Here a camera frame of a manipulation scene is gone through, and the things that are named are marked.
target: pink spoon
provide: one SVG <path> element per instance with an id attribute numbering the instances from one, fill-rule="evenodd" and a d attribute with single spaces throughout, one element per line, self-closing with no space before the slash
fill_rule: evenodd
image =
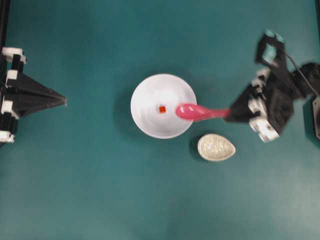
<path id="1" fill-rule="evenodd" d="M 187 103 L 178 105 L 175 114 L 179 118 L 198 122 L 212 118 L 225 118 L 230 114 L 230 109 L 209 109 L 201 105 Z"/>

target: black cable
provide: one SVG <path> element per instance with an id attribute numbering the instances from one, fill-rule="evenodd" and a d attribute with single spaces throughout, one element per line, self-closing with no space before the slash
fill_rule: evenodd
<path id="1" fill-rule="evenodd" d="M 300 73 L 300 75 L 302 76 L 302 78 L 305 80 L 305 82 L 308 84 L 308 86 L 311 88 L 311 90 L 314 92 L 314 94 L 320 98 L 319 93 L 314 89 L 314 87 L 310 84 L 310 82 L 308 81 L 308 79 L 305 77 L 305 75 L 301 72 L 301 70 L 298 68 L 297 64 L 295 63 L 295 61 L 293 60 L 293 58 L 291 56 L 289 56 L 285 51 L 283 51 L 283 53 L 287 56 L 288 59 L 290 59 L 290 61 L 292 62 L 293 66 L 295 67 L 295 69 Z"/>

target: white bracket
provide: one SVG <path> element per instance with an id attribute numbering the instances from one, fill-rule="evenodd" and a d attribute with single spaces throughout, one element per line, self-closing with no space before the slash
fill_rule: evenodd
<path id="1" fill-rule="evenodd" d="M 0 131 L 0 143 L 14 143 L 15 135 L 9 131 Z"/>
<path id="2" fill-rule="evenodd" d="M 22 48 L 3 47 L 2 54 L 6 56 L 6 60 L 8 62 L 12 62 L 12 60 L 14 59 L 14 55 L 20 55 L 20 62 L 23 62 L 23 64 L 27 63 L 27 58 L 24 55 L 24 51 L 22 50 Z"/>

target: white bowl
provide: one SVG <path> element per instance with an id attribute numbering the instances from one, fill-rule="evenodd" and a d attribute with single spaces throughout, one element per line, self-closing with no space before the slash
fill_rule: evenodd
<path id="1" fill-rule="evenodd" d="M 197 104 L 192 88 L 177 76 L 157 74 L 146 78 L 134 90 L 131 115 L 145 134 L 171 139 L 183 134 L 192 124 L 176 115 L 180 103 Z M 160 113 L 160 106 L 165 107 L 165 113 Z"/>

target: black metal frame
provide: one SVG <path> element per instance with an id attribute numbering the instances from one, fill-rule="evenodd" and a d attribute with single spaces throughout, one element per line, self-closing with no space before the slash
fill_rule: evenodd
<path id="1" fill-rule="evenodd" d="M 10 0 L 0 0 L 0 47 L 6 45 Z"/>

